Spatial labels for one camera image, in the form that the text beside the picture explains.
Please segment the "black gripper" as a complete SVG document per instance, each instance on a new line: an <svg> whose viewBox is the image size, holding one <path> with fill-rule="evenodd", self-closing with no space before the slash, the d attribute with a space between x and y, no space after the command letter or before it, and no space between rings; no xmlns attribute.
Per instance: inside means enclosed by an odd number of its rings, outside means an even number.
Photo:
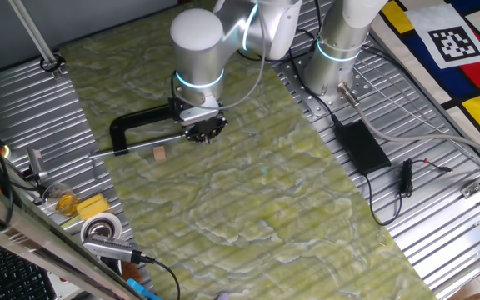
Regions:
<svg viewBox="0 0 480 300"><path fill-rule="evenodd" d="M184 127L183 134L188 141L208 143L219 135L227 124L228 121L225 117L212 117Z"/></svg>

